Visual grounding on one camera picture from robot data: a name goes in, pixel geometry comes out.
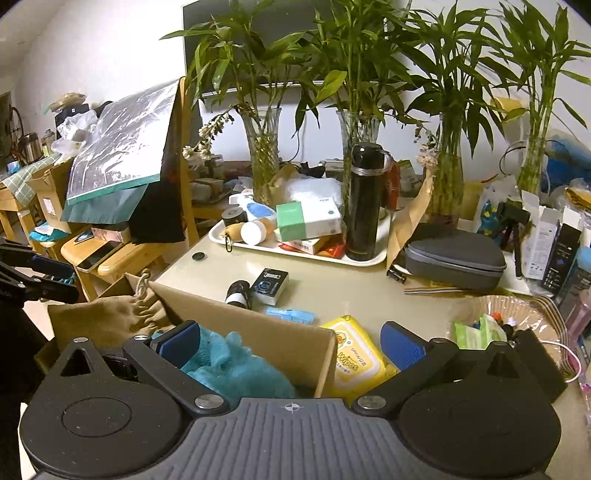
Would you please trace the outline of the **yellow wet wipes pack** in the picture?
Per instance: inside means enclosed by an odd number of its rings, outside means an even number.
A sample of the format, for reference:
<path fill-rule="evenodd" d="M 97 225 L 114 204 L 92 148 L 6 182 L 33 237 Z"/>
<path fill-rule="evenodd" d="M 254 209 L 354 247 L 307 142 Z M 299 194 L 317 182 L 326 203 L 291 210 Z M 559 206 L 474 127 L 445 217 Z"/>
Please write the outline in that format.
<path fill-rule="evenodd" d="M 332 330 L 337 341 L 332 392 L 348 404 L 400 372 L 356 318 L 345 315 L 322 327 Z"/>

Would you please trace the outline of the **glass vase bamboo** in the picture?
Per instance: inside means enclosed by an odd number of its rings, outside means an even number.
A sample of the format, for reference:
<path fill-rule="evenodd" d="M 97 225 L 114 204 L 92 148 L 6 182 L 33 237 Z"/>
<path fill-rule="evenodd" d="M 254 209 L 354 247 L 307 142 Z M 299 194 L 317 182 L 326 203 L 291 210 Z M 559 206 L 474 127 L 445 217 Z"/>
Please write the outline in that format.
<path fill-rule="evenodd" d="M 387 116 L 405 116 L 399 92 L 411 75 L 400 47 L 410 44 L 405 24 L 409 13 L 393 1 L 331 1 L 327 11 L 315 11 L 315 26 L 300 41 L 304 64 L 295 78 L 301 87 L 295 128 L 322 103 L 338 112 L 345 197 L 353 146 L 376 134 Z"/>
<path fill-rule="evenodd" d="M 227 13 L 167 33 L 172 38 L 197 41 L 187 71 L 193 99 L 224 107 L 207 122 L 214 135 L 232 114 L 242 119 L 252 168 L 253 197 L 273 207 L 280 203 L 273 181 L 280 172 L 280 112 L 291 86 L 304 88 L 297 107 L 304 115 L 314 107 L 315 63 L 311 32 L 296 29 L 276 39 L 263 36 L 263 26 L 273 22 L 273 1 L 246 5 L 231 1 Z"/>
<path fill-rule="evenodd" d="M 474 151 L 480 135 L 494 144 L 494 129 L 502 130 L 502 114 L 493 100 L 497 81 L 509 69 L 491 58 L 501 44 L 486 8 L 461 10 L 453 4 L 438 14 L 411 9 L 404 16 L 407 38 L 401 53 L 419 69 L 407 81 L 418 95 L 407 112 L 439 121 L 428 134 L 428 153 L 436 159 L 433 193 L 427 210 L 431 223 L 455 225 L 464 197 L 461 144 Z"/>

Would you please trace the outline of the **green white tissue box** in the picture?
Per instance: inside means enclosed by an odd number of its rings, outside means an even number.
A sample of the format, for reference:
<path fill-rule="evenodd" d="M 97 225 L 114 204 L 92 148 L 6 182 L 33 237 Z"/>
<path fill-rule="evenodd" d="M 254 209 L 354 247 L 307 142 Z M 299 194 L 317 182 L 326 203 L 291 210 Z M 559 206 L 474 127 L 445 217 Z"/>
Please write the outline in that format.
<path fill-rule="evenodd" d="M 342 215 L 332 198 L 283 203 L 276 206 L 280 240 L 298 241 L 342 233 Z"/>

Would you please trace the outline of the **left glass vase bamboo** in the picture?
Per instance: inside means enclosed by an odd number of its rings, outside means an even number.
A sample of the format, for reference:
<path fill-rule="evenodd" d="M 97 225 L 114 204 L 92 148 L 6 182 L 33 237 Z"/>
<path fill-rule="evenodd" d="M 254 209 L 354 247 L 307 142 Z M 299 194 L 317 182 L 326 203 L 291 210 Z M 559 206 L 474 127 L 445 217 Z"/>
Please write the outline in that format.
<path fill-rule="evenodd" d="M 273 22 L 273 1 L 246 5 L 231 1 L 227 13 L 167 33 L 172 38 L 197 41 L 187 71 L 193 99 L 224 107 L 207 122 L 214 135 L 232 114 L 242 119 L 252 168 L 253 197 L 273 207 L 280 203 L 273 181 L 280 172 L 280 112 L 291 86 L 304 88 L 297 107 L 304 115 L 314 107 L 315 63 L 311 32 L 296 29 L 276 39 L 263 36 L 263 26 Z"/>

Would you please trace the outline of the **light blue small packet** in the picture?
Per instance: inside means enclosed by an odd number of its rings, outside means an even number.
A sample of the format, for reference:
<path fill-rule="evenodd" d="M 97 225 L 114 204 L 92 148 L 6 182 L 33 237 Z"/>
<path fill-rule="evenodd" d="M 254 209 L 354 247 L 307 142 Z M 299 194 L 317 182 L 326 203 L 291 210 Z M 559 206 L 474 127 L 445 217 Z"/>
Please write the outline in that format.
<path fill-rule="evenodd" d="M 315 321 L 314 313 L 297 309 L 281 309 L 267 306 L 264 313 L 266 316 L 303 325 L 311 325 Z"/>

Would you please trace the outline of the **brown cardboard box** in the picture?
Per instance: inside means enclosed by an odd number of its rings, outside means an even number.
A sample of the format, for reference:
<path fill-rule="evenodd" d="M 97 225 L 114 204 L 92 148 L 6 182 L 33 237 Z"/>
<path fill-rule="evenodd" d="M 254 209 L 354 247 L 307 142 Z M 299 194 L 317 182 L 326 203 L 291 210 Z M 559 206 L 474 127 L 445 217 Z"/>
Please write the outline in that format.
<path fill-rule="evenodd" d="M 282 371 L 294 386 L 311 389 L 315 398 L 332 394 L 337 339 L 331 330 L 283 321 L 156 282 L 148 286 L 170 320 L 194 320 L 220 335 L 238 332 L 253 354 Z"/>

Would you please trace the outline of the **tan drawstring cloth pouch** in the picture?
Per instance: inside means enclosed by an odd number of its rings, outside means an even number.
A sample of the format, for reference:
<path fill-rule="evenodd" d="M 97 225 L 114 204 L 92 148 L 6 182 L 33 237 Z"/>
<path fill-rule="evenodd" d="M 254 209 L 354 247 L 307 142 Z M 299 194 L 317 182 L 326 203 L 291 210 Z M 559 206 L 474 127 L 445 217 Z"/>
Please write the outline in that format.
<path fill-rule="evenodd" d="M 85 337 L 96 348 L 116 348 L 135 335 L 151 337 L 174 327 L 166 309 L 149 287 L 144 270 L 131 295 L 96 298 L 92 302 L 49 305 L 54 339 L 59 352 L 75 338 Z"/>

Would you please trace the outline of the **brown paper bag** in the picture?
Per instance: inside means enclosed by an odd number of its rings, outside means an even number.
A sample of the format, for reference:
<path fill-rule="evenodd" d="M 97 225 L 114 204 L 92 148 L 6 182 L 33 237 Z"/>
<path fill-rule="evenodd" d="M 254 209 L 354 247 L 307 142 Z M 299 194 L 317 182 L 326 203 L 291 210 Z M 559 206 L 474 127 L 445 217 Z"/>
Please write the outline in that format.
<path fill-rule="evenodd" d="M 387 243 L 387 268 L 390 268 L 411 239 L 428 210 L 434 190 L 434 174 L 427 170 L 418 195 L 394 215 Z"/>

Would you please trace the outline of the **white plastic bag package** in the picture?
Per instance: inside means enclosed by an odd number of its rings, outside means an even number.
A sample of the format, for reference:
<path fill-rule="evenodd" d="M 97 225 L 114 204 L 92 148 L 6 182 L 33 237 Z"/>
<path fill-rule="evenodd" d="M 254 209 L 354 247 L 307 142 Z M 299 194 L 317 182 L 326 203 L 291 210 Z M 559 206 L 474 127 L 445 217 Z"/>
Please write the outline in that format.
<path fill-rule="evenodd" d="M 342 183 L 335 178 L 300 177 L 287 180 L 284 199 L 287 201 L 311 201 L 332 198 L 342 207 Z"/>

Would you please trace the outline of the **teal bath loofah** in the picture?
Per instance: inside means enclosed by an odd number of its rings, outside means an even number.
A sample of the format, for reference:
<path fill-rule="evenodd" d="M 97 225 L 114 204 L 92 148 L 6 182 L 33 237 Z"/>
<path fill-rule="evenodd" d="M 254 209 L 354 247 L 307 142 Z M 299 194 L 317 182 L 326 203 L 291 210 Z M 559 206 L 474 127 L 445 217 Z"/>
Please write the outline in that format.
<path fill-rule="evenodd" d="M 223 397 L 231 409 L 243 398 L 297 397 L 290 380 L 266 359 L 253 355 L 235 331 L 222 336 L 201 327 L 197 351 L 180 370 Z"/>

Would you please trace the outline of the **small black bottle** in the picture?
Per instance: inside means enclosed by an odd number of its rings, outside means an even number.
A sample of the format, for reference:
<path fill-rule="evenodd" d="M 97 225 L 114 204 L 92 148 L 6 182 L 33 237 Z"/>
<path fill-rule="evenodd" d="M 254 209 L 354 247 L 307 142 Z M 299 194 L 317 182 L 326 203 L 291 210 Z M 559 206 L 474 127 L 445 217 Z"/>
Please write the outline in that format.
<path fill-rule="evenodd" d="M 252 290 L 249 282 L 245 280 L 232 282 L 226 292 L 224 303 L 247 310 L 252 309 Z"/>

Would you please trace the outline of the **black cartoon tissue pack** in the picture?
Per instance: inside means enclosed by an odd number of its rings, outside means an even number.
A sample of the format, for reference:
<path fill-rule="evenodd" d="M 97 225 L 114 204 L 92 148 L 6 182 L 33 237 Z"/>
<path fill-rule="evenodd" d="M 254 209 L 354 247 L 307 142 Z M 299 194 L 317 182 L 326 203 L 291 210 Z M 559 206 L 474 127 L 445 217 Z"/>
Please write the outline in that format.
<path fill-rule="evenodd" d="M 265 268 L 252 284 L 252 296 L 264 305 L 276 306 L 288 282 L 288 273 Z"/>

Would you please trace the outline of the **middle glass vase bamboo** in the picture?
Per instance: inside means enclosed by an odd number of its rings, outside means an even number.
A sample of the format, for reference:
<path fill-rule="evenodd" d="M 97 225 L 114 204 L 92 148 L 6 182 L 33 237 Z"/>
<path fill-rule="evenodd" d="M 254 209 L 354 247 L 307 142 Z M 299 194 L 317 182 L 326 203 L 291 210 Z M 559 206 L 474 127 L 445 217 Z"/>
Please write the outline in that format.
<path fill-rule="evenodd" d="M 338 112 L 345 197 L 353 146 L 376 134 L 387 116 L 405 116 L 399 92 L 411 75 L 400 47 L 410 44 L 405 24 L 409 13 L 393 1 L 331 1 L 327 11 L 315 11 L 315 26 L 300 41 L 304 64 L 295 78 L 301 87 L 295 128 L 322 103 Z"/>

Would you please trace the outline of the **grey zip hard case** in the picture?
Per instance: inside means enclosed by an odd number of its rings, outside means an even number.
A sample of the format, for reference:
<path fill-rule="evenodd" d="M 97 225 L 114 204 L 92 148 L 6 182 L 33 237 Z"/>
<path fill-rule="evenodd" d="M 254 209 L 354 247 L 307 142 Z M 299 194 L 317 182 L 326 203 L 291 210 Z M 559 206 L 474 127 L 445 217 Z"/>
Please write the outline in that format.
<path fill-rule="evenodd" d="M 445 225 L 420 224 L 403 253 L 412 275 L 468 290 L 494 290 L 506 270 L 494 240 Z"/>

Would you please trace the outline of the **white blue spray bottle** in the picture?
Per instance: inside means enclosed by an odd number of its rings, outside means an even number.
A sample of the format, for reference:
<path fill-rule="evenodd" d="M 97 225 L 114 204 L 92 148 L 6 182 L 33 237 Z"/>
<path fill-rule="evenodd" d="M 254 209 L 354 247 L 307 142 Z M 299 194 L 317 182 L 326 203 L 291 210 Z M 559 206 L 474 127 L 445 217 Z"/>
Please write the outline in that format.
<path fill-rule="evenodd" d="M 250 194 L 232 194 L 229 196 L 228 202 L 231 205 L 242 208 L 249 221 L 255 221 L 260 218 L 266 218 L 270 221 L 276 220 L 276 211 L 266 204 L 256 202 Z"/>

